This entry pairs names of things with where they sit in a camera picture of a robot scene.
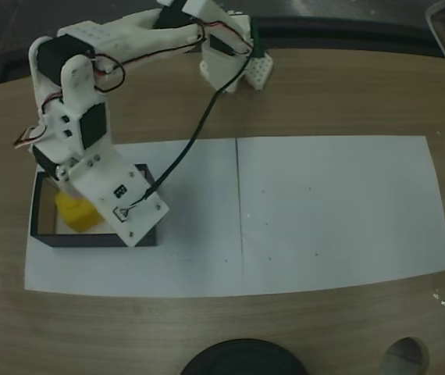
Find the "black lid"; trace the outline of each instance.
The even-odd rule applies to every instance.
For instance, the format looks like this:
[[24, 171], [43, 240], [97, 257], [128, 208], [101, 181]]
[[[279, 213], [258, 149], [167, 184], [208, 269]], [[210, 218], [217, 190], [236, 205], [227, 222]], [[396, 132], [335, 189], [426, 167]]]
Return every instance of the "black lid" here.
[[181, 375], [308, 375], [301, 362], [271, 342], [243, 339], [205, 349]]

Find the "white paper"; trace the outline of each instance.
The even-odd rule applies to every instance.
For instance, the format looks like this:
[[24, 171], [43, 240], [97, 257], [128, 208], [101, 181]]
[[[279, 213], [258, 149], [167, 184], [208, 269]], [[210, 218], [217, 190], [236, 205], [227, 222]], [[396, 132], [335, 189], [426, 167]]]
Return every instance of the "white paper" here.
[[248, 294], [445, 270], [445, 218], [424, 137], [238, 140]]
[[[155, 178], [186, 141], [122, 145]], [[50, 248], [29, 236], [25, 288], [78, 295], [202, 297], [241, 294], [235, 140], [198, 141], [162, 185], [170, 207], [154, 248]]]
[[[119, 150], [158, 178], [185, 144]], [[424, 137], [246, 138], [238, 162], [234, 139], [200, 140], [160, 194], [170, 211], [159, 246], [52, 249], [29, 236], [25, 288], [256, 295], [445, 270], [443, 205]]]

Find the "robotic arm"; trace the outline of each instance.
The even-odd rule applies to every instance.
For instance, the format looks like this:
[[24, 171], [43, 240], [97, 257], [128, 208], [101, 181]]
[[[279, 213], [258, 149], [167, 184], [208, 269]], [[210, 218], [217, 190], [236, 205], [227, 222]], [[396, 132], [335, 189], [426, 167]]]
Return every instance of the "robotic arm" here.
[[[197, 45], [201, 74], [217, 90], [236, 90], [239, 75], [262, 89], [272, 69], [268, 55], [253, 57], [249, 16], [230, 16], [212, 0], [158, 1], [163, 10], [103, 25], [86, 21], [62, 28], [56, 38], [37, 39], [29, 60], [38, 126], [15, 143], [28, 145], [65, 193], [88, 199], [128, 246], [135, 246], [169, 208], [155, 191], [148, 193], [148, 182], [114, 149], [105, 94], [131, 69]], [[184, 24], [159, 28], [165, 14], [173, 12], [184, 17]]]

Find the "wood grain surface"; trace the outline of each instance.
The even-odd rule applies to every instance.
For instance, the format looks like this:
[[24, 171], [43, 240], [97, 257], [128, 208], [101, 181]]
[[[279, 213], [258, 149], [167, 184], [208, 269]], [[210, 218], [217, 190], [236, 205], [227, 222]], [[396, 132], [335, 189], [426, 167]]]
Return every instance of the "wood grain surface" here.
[[[445, 60], [380, 52], [272, 51], [262, 92], [217, 103], [205, 138], [421, 134], [445, 209]], [[211, 88], [200, 56], [156, 62], [110, 95], [116, 142], [188, 138]], [[360, 287], [237, 298], [96, 298], [23, 289], [34, 161], [11, 144], [35, 124], [29, 79], [0, 86], [0, 374], [180, 373], [232, 338], [274, 341], [313, 374], [377, 374], [398, 339], [418, 338], [445, 373], [445, 272]]]

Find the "yellow block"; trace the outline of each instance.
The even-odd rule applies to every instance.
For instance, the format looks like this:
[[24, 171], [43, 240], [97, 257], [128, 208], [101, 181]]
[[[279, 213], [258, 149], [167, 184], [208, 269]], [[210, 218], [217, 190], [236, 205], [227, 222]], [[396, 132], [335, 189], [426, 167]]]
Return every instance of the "yellow block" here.
[[78, 233], [85, 232], [103, 221], [103, 217], [86, 198], [74, 198], [60, 191], [56, 195], [55, 203], [66, 225]]

